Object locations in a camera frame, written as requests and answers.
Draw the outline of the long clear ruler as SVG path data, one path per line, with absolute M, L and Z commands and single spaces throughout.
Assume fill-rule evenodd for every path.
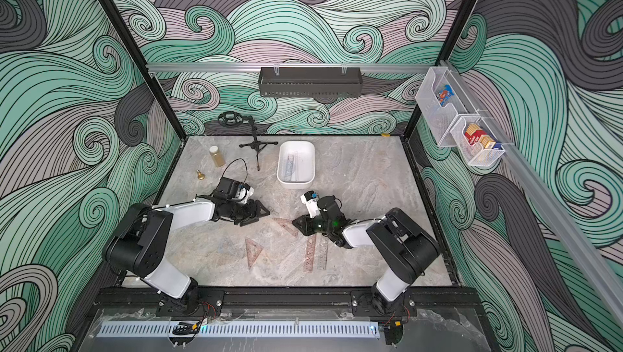
M 328 251 L 329 251 L 328 243 L 324 239 L 321 240 L 321 242 L 318 244 L 317 253 L 316 253 L 316 268 L 318 270 L 327 269 Z

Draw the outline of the long pink ruler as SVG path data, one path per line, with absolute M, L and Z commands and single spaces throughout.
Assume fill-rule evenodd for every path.
M 308 236 L 306 249 L 305 249 L 305 258 L 303 262 L 303 271 L 305 273 L 311 273 L 314 268 L 314 259 L 316 253 L 316 235 Z

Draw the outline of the white plastic storage box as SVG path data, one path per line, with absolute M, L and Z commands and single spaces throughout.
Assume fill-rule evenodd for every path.
M 288 190 L 310 188 L 316 177 L 316 148 L 312 142 L 290 140 L 279 149 L 277 181 Z

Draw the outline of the clear semicircle protractor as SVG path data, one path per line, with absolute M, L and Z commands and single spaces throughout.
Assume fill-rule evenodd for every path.
M 296 158 L 292 157 L 290 159 L 287 159 L 285 163 L 285 168 L 282 172 L 282 180 L 284 182 L 294 182 L 296 179 Z

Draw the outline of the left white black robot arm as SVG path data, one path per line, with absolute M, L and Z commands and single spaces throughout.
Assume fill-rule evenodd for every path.
M 110 266 L 128 271 L 173 299 L 182 299 L 192 279 L 165 257 L 170 233 L 203 222 L 232 222 L 238 226 L 258 222 L 270 211 L 258 200 L 244 203 L 197 196 L 182 204 L 133 204 L 124 214 L 102 251 Z

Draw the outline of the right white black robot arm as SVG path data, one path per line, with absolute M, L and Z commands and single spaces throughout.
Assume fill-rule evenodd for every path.
M 388 269 L 373 285 L 373 298 L 381 305 L 394 303 L 441 254 L 438 242 L 402 209 L 381 217 L 349 219 L 335 196 L 307 191 L 300 196 L 308 213 L 292 225 L 304 236 L 320 234 L 339 248 L 374 247 Z

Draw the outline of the red box in bin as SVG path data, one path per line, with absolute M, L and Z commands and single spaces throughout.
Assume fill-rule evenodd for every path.
M 480 144 L 484 149 L 489 149 L 495 140 L 476 123 L 469 123 L 464 131 L 468 144 Z

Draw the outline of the spice jar with white lid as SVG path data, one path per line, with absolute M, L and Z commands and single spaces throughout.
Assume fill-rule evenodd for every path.
M 226 160 L 222 154 L 222 151 L 216 145 L 213 145 L 209 148 L 210 157 L 214 162 L 215 167 L 222 167 L 225 165 Z

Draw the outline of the black tripod headphone stand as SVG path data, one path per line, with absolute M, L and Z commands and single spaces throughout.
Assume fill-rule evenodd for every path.
M 256 126 L 256 121 L 251 115 L 242 115 L 241 113 L 238 113 L 235 111 L 226 111 L 217 117 L 217 122 L 222 127 L 227 127 L 227 128 L 239 127 L 239 126 L 242 126 L 243 124 L 248 124 L 250 126 L 252 142 L 247 143 L 247 144 L 240 144 L 239 147 L 241 149 L 249 147 L 256 153 L 256 169 L 260 171 L 261 170 L 261 164 L 260 164 L 261 152 L 267 146 L 278 145 L 278 142 L 277 141 L 264 142 L 264 141 L 259 140 L 258 139 L 258 126 Z

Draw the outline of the blue red packet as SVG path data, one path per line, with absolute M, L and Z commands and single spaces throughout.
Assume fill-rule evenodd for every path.
M 454 95 L 454 90 L 449 84 L 444 84 L 435 90 L 436 100 L 440 107 L 445 107 Z

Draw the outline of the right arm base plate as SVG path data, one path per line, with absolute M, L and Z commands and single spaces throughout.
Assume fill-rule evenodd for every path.
M 387 301 L 375 290 L 354 290 L 351 292 L 351 307 L 354 316 L 368 317 L 407 317 L 414 315 L 414 306 L 405 301 L 404 294 L 394 301 Z

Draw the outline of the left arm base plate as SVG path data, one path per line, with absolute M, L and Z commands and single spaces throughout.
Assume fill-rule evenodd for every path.
M 224 299 L 224 290 L 199 288 L 186 293 L 182 298 L 170 298 L 164 295 L 158 304 L 156 316 L 199 318 L 215 317 L 221 313 L 220 304 Z

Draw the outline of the black front frame beam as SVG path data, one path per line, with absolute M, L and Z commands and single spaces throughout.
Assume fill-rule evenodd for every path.
M 195 295 L 202 302 L 222 308 L 370 308 L 371 287 L 224 287 L 200 286 Z M 155 308 L 163 293 L 151 288 L 103 288 L 94 299 L 95 307 L 131 306 Z M 396 299 L 400 307 L 479 305 L 478 292 L 463 287 L 412 287 Z

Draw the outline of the clear wall bin lower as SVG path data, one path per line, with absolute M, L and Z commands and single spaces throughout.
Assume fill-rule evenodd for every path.
M 467 165 L 493 167 L 505 154 L 503 144 L 478 115 L 462 115 L 450 128 L 456 146 Z

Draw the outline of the clear wall bin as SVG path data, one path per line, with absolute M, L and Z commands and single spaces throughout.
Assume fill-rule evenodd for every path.
M 450 68 L 431 67 L 415 97 L 438 147 L 455 147 L 451 130 L 461 118 L 471 114 L 459 81 L 459 75 Z
M 478 115 L 462 115 L 450 128 L 456 146 L 467 165 L 493 167 L 505 154 L 503 144 Z

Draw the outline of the clear wall bin upper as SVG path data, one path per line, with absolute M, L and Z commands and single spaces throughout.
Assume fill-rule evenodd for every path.
M 459 75 L 450 68 L 431 67 L 415 97 L 438 147 L 455 147 L 451 130 L 461 118 L 471 114 L 459 81 Z

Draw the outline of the aluminium rail back wall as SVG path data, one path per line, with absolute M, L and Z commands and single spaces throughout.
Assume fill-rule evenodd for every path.
M 362 73 L 418 74 L 426 73 L 431 65 L 395 64 L 395 63 L 147 63 L 150 73 L 164 72 L 228 72 L 248 73 L 260 72 L 262 68 L 271 68 L 277 73 L 282 69 L 294 68 L 337 68 L 348 70 L 358 68 Z

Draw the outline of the black vertical frame post left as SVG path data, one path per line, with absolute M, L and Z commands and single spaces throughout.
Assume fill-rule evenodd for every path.
M 115 5 L 114 0 L 97 1 L 100 3 L 103 11 L 105 11 L 105 14 L 112 23 L 115 32 L 117 32 L 117 34 L 119 35 L 123 46 L 127 50 L 134 65 L 137 67 L 141 75 L 141 79 L 147 85 L 149 92 L 151 92 L 155 101 L 162 109 L 165 117 L 174 129 L 176 135 L 181 141 L 186 142 L 188 139 L 187 133 L 183 130 L 180 121 L 178 121 L 178 117 L 176 116 L 172 106 L 170 105 L 170 102 L 168 102 L 167 96 L 165 95 L 160 82 L 157 80 L 157 78 L 150 75 L 147 68 L 147 61 L 142 54 L 139 46 L 136 44 L 136 41 L 132 37 L 128 26 L 123 20 L 123 16 Z

